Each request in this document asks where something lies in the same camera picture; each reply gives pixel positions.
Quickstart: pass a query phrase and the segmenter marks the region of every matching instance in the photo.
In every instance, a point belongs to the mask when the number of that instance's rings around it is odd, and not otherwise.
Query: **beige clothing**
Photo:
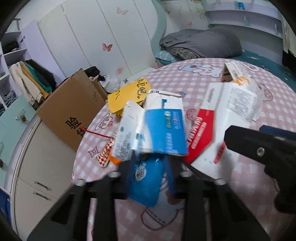
[[[14,82],[23,93],[25,98],[28,100],[28,102],[31,105],[33,105],[35,101],[39,103],[41,98],[43,97],[40,90],[27,76],[24,75],[24,73],[20,69],[20,66],[13,64],[9,68],[9,72]]]
[[[34,85],[37,86],[37,88],[40,90],[41,94],[43,95],[44,99],[47,98],[48,93],[41,87],[41,85],[35,80],[35,78],[33,77],[33,75],[31,74],[30,70],[28,69],[28,67],[24,64],[24,62],[20,61],[20,68],[22,70],[22,72],[24,73],[25,76],[27,76],[29,78],[29,80],[31,80]]]

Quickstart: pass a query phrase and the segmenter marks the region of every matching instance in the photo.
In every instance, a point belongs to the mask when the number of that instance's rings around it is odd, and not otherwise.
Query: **mint green drawer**
[[[0,159],[4,163],[3,168],[0,168],[1,187],[4,185],[6,172],[15,146],[35,113],[32,106],[21,95],[0,116]],[[26,117],[26,122],[21,121],[21,115]]]

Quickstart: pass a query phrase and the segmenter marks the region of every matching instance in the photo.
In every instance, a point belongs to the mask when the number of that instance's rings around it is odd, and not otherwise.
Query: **yellow paper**
[[[151,90],[151,86],[147,79],[142,78],[109,94],[108,105],[110,112],[113,114],[122,110],[129,100],[140,103],[146,98],[148,90]]]

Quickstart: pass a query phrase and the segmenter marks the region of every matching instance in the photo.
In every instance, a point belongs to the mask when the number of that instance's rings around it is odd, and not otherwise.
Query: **blue label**
[[[187,154],[186,134],[181,110],[157,109],[145,112],[153,153],[184,156]]]

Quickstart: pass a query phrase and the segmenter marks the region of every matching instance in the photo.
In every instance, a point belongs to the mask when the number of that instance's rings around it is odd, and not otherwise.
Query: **teal bedsheet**
[[[287,67],[247,50],[243,50],[241,56],[233,57],[231,59],[247,62],[269,71],[284,81],[292,90],[294,90],[294,92],[296,92],[296,76],[293,75]]]

